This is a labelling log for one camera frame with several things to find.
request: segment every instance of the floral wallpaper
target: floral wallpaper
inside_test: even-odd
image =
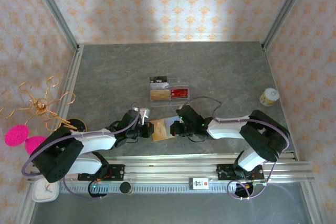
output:
[[[31,81],[32,92],[44,97],[50,76],[65,77],[73,50],[44,0],[0,0],[0,10],[0,108],[7,107],[3,115],[8,115],[12,108],[23,108],[29,103],[29,96],[19,94],[17,87]],[[53,99],[57,94],[55,88],[48,97]],[[28,159],[23,146],[5,145],[4,135],[28,118],[28,114],[16,112],[11,118],[0,119],[0,223],[3,224],[14,222],[26,186],[21,167]],[[47,133],[39,120],[29,123],[29,128],[31,136]]]
[[[56,0],[78,43],[263,41],[285,0]]]
[[[300,158],[336,218],[336,0],[297,0],[268,50]]]

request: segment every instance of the red card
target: red card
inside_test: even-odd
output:
[[[187,98],[188,97],[188,89],[172,89],[171,90],[171,98]]]

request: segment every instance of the pink round object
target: pink round object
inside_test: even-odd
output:
[[[8,146],[17,146],[26,141],[29,136],[29,128],[19,124],[11,128],[5,135],[5,143]]]
[[[25,149],[30,155],[33,151],[47,139],[45,136],[32,136],[26,140]]]

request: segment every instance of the white label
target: white label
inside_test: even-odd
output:
[[[208,178],[193,178],[192,183],[193,190],[209,190]]]

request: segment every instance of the small gold object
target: small gold object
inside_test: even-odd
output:
[[[2,107],[0,109],[0,118],[9,118],[11,117],[16,111],[19,110],[29,110],[29,112],[32,114],[32,116],[25,122],[25,125],[27,125],[27,123],[34,118],[35,116],[39,116],[41,118],[44,119],[45,123],[46,123],[46,128],[48,131],[55,131],[57,130],[61,124],[64,124],[65,127],[68,127],[72,130],[77,130],[76,127],[72,126],[70,124],[69,121],[64,120],[62,118],[60,118],[55,112],[49,110],[50,105],[52,105],[53,103],[59,102],[61,100],[63,100],[64,98],[68,98],[68,95],[71,95],[72,99],[70,102],[68,101],[63,101],[63,104],[65,105],[69,105],[72,104],[75,99],[76,96],[73,92],[66,92],[64,93],[60,99],[57,100],[53,100],[51,102],[49,102],[49,100],[47,99],[47,94],[48,91],[50,90],[50,88],[54,88],[57,85],[59,85],[61,83],[60,78],[58,76],[51,76],[47,81],[47,90],[45,93],[44,98],[35,98],[32,93],[30,92],[30,89],[33,87],[32,83],[30,81],[26,81],[20,84],[20,86],[18,87],[18,90],[20,93],[22,94],[29,94],[31,100],[29,100],[30,102],[30,106],[27,108],[20,108],[20,109],[14,109],[11,114],[9,114],[8,116],[3,116],[1,115],[2,111],[5,109],[4,107]]]

